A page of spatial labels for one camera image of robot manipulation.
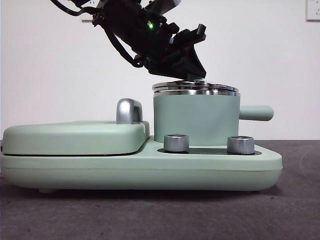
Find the green led light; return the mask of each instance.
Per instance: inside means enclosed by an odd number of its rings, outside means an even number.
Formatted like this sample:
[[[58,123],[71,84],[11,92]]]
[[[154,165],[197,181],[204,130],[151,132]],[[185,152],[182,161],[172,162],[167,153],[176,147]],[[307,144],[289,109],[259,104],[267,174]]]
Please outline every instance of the green led light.
[[[155,24],[153,22],[151,22],[151,21],[148,21],[147,25],[148,25],[150,30],[154,29],[154,27],[155,27]]]

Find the appliance base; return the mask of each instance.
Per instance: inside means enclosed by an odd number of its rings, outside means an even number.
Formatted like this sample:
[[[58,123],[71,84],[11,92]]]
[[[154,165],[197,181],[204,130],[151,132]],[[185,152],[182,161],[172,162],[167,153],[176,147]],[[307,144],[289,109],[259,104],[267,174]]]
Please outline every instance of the appliance base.
[[[281,155],[257,145],[255,150],[261,154],[256,155],[171,154],[158,151],[162,148],[150,137],[138,152],[126,155],[3,154],[1,174],[16,186],[41,193],[62,189],[259,191],[276,184],[282,171]]]

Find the electrical outlet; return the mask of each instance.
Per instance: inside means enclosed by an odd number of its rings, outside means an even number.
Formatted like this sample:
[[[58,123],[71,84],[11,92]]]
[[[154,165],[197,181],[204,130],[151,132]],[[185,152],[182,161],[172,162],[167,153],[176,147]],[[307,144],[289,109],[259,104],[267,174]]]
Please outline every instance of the electrical outlet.
[[[320,0],[306,0],[306,20],[320,22]]]
[[[86,4],[82,5],[82,7],[93,7],[95,8],[98,5],[99,0],[91,0],[88,1]],[[81,21],[83,23],[91,23],[92,22],[92,15],[89,13],[83,13],[80,15]]]

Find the pot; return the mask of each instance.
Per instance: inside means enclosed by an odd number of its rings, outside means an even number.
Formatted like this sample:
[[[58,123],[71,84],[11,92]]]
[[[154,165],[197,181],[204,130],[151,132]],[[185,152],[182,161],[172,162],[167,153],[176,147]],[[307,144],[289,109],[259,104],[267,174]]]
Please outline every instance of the pot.
[[[165,135],[189,136],[191,146],[224,146],[228,137],[239,135],[239,119],[269,121],[270,106],[240,107],[240,93],[232,86],[203,81],[174,81],[155,84],[154,140]]]

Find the gray table surface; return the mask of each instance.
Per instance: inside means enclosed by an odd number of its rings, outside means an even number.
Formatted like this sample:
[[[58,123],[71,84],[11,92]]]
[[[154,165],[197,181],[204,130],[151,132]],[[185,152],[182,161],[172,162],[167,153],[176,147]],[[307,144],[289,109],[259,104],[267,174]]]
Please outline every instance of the gray table surface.
[[[2,240],[320,239],[320,141],[257,141],[283,156],[259,192],[61,190],[1,178]]]

